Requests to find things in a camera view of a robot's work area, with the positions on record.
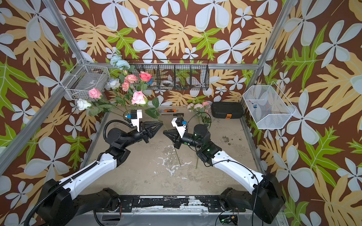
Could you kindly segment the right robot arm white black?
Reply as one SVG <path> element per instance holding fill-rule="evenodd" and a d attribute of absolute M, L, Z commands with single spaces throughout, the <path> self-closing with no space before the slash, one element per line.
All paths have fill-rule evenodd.
<path fill-rule="evenodd" d="M 196 125 L 193 133 L 187 132 L 186 125 L 176 125 L 163 134 L 173 142 L 174 148 L 179 149 L 181 145 L 193 147 L 203 163 L 223 171 L 245 188 L 245 191 L 233 188 L 223 191 L 219 198 L 224 210 L 252 210 L 264 223 L 274 221 L 286 201 L 281 184 L 274 175 L 256 172 L 234 160 L 211 141 L 206 125 Z"/>

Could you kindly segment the pink rose cluster stem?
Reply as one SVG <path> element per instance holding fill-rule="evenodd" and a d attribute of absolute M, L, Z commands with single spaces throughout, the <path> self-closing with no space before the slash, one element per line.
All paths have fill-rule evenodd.
<path fill-rule="evenodd" d="M 201 111 L 202 112 L 202 114 L 201 114 L 202 122 L 204 124 L 208 124 L 210 126 L 211 122 L 212 122 L 212 119 L 211 119 L 211 116 L 210 116 L 210 108 L 211 108 L 211 106 L 206 101 L 202 103 L 202 106 L 203 106 L 203 110 Z"/>

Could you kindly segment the pale pink carnation stem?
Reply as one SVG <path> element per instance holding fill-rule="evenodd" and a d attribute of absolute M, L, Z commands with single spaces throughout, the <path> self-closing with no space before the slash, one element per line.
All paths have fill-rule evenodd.
<path fill-rule="evenodd" d="M 190 103 L 187 105 L 187 110 L 192 113 L 192 116 L 188 122 L 194 121 L 194 122 L 197 122 L 198 124 L 204 123 L 203 118 L 204 118 L 204 116 L 206 116 L 205 112 L 207 112 L 207 110 L 205 109 L 205 106 L 203 104 Z"/>

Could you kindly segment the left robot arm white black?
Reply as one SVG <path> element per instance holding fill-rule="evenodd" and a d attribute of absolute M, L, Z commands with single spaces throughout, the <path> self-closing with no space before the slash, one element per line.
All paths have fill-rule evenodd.
<path fill-rule="evenodd" d="M 126 133 L 119 128 L 107 130 L 111 123 L 121 123 L 131 128 Z M 97 159 L 60 181 L 53 179 L 46 182 L 41 190 L 37 204 L 32 208 L 24 220 L 24 225 L 30 224 L 34 214 L 38 214 L 49 226 L 65 226 L 78 215 L 96 209 L 115 209 L 118 205 L 118 193 L 110 188 L 102 191 L 82 195 L 81 192 L 109 171 L 123 164 L 130 151 L 128 146 L 140 141 L 149 142 L 162 128 L 163 123 L 158 121 L 139 122 L 138 126 L 131 126 L 123 120 L 110 120 L 103 129 L 103 138 L 110 145 L 109 149 L 98 155 Z"/>

